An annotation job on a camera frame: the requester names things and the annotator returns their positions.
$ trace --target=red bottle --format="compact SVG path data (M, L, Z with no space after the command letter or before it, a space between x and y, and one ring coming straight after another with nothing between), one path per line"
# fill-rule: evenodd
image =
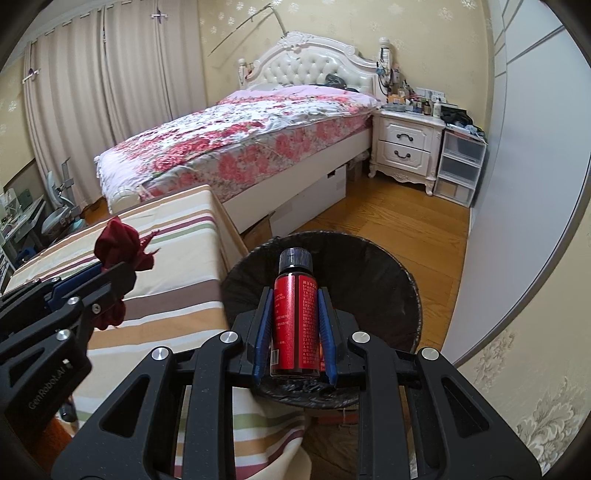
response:
M317 295L310 252L303 248L283 251L275 280L271 376L320 375Z

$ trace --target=bottle label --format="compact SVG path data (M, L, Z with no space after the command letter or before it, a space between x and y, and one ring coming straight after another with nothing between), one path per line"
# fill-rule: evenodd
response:
M307 275L286 275L275 281L274 369L319 368L316 281Z
M318 285L313 278L300 275L298 296L300 314L300 368L320 368L318 336Z
M296 315L296 278L293 275L278 278L275 281L273 302L275 306L275 328L273 329L274 367L279 370L291 370L296 367L295 354L295 315Z

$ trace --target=black bottle cap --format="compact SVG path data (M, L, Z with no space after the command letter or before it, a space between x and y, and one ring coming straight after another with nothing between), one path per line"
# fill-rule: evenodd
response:
M300 247L283 250L279 257L279 275L288 268L303 268L312 273L312 255Z

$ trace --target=trash can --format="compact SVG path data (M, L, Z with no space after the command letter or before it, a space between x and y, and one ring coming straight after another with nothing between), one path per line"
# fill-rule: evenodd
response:
M412 275L375 243L341 232L303 232L276 237L255 248L222 283L230 325L236 316L256 310L263 288L278 275L279 256L290 247L312 254L319 287L327 287L335 309L355 316L359 328L388 345L414 352L421 336L422 311ZM265 376L260 393L289 405L344 408L358 402L356 388L335 389L323 381L286 381Z

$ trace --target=curtain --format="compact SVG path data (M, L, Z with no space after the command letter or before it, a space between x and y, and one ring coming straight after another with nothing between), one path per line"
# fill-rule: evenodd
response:
M37 165L45 178L70 157L74 195L84 208L101 197L94 157L115 145L101 66L101 15L97 10L56 27L29 43L24 75L25 108Z
M156 0L115 2L103 9L104 83L117 142L173 119L156 13Z
M158 0L164 80L173 118L207 106L196 0Z

